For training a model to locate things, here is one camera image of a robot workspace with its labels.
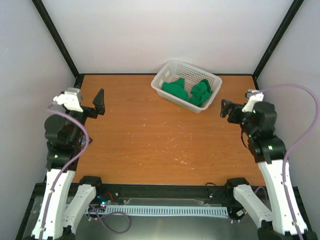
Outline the green t-shirt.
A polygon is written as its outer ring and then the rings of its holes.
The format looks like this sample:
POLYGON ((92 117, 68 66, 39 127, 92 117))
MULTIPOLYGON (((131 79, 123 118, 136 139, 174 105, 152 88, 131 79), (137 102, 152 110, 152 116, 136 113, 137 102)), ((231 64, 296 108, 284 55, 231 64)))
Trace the green t-shirt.
POLYGON ((207 79, 201 80, 195 84, 190 93, 185 90, 185 79, 180 77, 173 82, 164 82, 161 89, 183 101, 201 107, 213 94, 213 90, 207 79))

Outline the white perforated plastic basket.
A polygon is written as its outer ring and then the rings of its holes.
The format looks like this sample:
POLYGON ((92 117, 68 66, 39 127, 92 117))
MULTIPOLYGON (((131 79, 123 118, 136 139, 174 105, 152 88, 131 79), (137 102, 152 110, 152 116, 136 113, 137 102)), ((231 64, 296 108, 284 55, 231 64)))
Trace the white perforated plastic basket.
POLYGON ((212 104, 221 88, 222 82, 223 81, 220 77, 212 73, 209 73, 183 61, 172 59, 169 60, 155 75, 155 77, 151 81, 151 87, 156 90, 159 96, 175 104, 178 104, 196 114, 199 114, 200 112, 206 110, 212 104), (188 93, 190 93, 191 88, 195 84, 198 84, 203 79, 207 79, 213 91, 211 97, 207 101, 205 101, 201 107, 197 107, 162 90, 163 83, 171 83, 178 80, 179 78, 185 79, 184 89, 188 93))

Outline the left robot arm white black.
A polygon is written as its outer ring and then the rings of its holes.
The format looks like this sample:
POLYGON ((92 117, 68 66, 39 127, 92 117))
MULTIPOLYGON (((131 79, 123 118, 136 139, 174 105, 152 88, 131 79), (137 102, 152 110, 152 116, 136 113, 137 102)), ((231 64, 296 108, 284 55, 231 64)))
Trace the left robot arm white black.
POLYGON ((51 115, 45 120, 47 140, 46 184, 36 224, 30 240, 73 240, 82 216, 92 201, 103 198, 102 179, 84 176, 70 203, 67 198, 80 156, 92 139, 85 129, 88 118, 105 114, 105 92, 100 89, 93 107, 82 106, 82 92, 69 87, 55 96, 47 107, 51 115))

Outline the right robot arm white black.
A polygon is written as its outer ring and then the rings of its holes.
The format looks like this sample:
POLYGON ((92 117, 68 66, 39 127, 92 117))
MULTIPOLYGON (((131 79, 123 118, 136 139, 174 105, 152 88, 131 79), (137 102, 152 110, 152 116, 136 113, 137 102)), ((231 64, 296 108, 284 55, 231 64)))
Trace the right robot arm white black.
POLYGON ((240 125, 248 137, 248 149, 264 178, 270 207, 254 193, 242 179, 229 179, 233 197, 238 201, 257 227, 260 240, 316 240, 317 234, 308 228, 296 200, 291 206, 287 197, 294 197, 287 166, 283 166, 287 152, 284 142, 276 136, 275 106, 269 102, 250 98, 246 104, 223 99, 220 117, 240 125))

